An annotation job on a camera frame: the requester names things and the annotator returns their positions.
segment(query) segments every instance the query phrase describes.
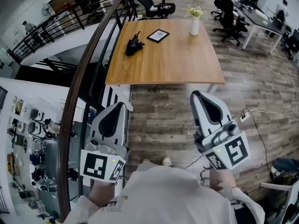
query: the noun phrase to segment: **floor plank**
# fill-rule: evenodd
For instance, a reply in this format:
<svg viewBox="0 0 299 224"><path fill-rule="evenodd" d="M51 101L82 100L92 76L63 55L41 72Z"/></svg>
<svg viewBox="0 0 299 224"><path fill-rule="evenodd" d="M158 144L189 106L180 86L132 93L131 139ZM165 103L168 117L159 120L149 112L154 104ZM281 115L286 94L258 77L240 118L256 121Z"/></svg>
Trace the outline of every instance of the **floor plank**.
<svg viewBox="0 0 299 224"><path fill-rule="evenodd" d="M210 36L226 80L215 96L228 105L233 116L242 112L244 107L259 107L278 113L297 112L299 69L287 59L279 46L272 55L269 54L269 47L275 38L271 39L260 31L243 50L229 39L221 42L224 34L213 32L213 28L221 28L211 15L215 9L214 0L167 2L176 4L176 12L169 18L184 18L188 5L199 5L205 11L201 21ZM143 7L139 6L138 11L144 13ZM170 155L174 165L186 167L200 156L193 144L192 134L196 126L189 103L190 94L195 88L184 84L133 86L134 112L130 115L128 137L132 152L127 165L128 175L145 158L160 163L164 155ZM270 165L276 156L299 158L297 114L287 114L297 119L261 112L253 114L268 150ZM237 186L247 191L254 200L260 200L267 190L259 188L259 184L270 180L265 150L252 118L240 124L240 129L247 134L252 157L234 170ZM199 176L204 165L208 166L205 157L194 163L190 170Z"/></svg>

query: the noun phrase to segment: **wooden handrail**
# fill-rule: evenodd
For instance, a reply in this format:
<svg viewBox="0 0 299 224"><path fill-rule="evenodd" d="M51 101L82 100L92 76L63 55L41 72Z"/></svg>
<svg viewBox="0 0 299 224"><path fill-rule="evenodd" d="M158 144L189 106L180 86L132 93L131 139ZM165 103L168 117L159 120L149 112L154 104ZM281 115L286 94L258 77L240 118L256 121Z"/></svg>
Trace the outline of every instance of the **wooden handrail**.
<svg viewBox="0 0 299 224"><path fill-rule="evenodd" d="M63 10L61 10L60 12L56 13L55 15L49 17L46 21L44 21L43 23L41 23L40 25L38 25L33 31L31 31L27 36L25 36L25 38L23 40L21 40L19 42L19 44L16 45L16 47L13 49L13 52L17 49L17 47L22 43L24 42L26 39L28 39L29 37L31 37L31 35L33 35L39 28L43 27L45 24L48 24L48 22L52 21L53 19L55 19L56 17L58 17L60 14L62 14L63 12L65 11L69 11L73 8L76 8L76 7L79 7L78 4L73 4L71 5L70 7L68 8L65 8Z"/></svg>
<svg viewBox="0 0 299 224"><path fill-rule="evenodd" d="M59 132L58 140L58 158L57 158L57 195L58 203L61 212L61 218L66 219L71 211L70 196L68 189L68 159L69 147L71 139L71 128L78 100L79 90L88 64L96 49L96 46L102 36L110 18L113 16L115 10L122 0L116 0L110 10L106 13L103 20L98 25L93 33L84 53L80 59L79 65L75 71L71 86L64 105L64 112L62 115L62 122Z"/></svg>

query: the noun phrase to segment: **white vase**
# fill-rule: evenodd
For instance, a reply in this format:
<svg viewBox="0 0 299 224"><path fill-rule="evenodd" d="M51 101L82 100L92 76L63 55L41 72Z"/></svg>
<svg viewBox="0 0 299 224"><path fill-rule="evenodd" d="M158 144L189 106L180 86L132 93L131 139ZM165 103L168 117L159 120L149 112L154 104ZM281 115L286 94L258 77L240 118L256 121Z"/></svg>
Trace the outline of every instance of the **white vase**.
<svg viewBox="0 0 299 224"><path fill-rule="evenodd" d="M192 17L192 22L190 26L190 34L191 35L198 35L199 31L199 17Z"/></svg>

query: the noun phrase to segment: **wooden floor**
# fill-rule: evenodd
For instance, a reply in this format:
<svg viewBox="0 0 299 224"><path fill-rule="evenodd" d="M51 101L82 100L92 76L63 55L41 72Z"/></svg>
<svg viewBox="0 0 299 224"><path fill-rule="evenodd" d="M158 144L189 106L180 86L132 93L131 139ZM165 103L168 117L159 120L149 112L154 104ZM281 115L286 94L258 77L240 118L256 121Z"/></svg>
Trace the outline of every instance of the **wooden floor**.
<svg viewBox="0 0 299 224"><path fill-rule="evenodd" d="M221 28L211 15L215 9L214 0L167 1L176 4L176 12L169 18L184 18L188 5L199 5L206 12L201 21L226 80L225 85L218 87L215 96L228 105L232 115L242 112L244 107L265 108L278 113L292 112L294 107L297 108L299 69L286 58L279 46L272 55L268 53L275 38L271 39L261 31L259 36L253 35L246 50L242 50L230 39L221 42L222 32L212 31L213 28ZM139 6L138 10L143 11L143 8ZM187 166L200 156L193 144L196 126L189 103L193 90L194 86L181 84L133 86L134 112L130 115L128 137L132 152L127 165L128 175L145 158L160 163L167 154L172 157L174 165ZM270 166L276 156L299 158L297 120L261 112L253 114L268 150ZM297 114L289 115L299 119ZM267 192L259 188L259 183L270 180L265 150L252 118L240 124L240 128L247 134L252 157L235 169L234 175L237 186L257 201ZM208 165L205 157L189 169L199 176L204 165Z"/></svg>

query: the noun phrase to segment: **wooden tabletop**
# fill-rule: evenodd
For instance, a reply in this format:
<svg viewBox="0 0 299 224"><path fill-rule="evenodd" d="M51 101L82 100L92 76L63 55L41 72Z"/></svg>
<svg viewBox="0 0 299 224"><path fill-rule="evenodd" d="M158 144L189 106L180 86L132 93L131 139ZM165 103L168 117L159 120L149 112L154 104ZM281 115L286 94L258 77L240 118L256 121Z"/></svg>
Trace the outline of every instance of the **wooden tabletop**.
<svg viewBox="0 0 299 224"><path fill-rule="evenodd" d="M191 20L155 19L126 22L110 63L106 84L224 84L222 70L202 23L199 34L189 34ZM160 43L146 37L157 29L170 34ZM145 43L142 50L126 56L134 34Z"/></svg>

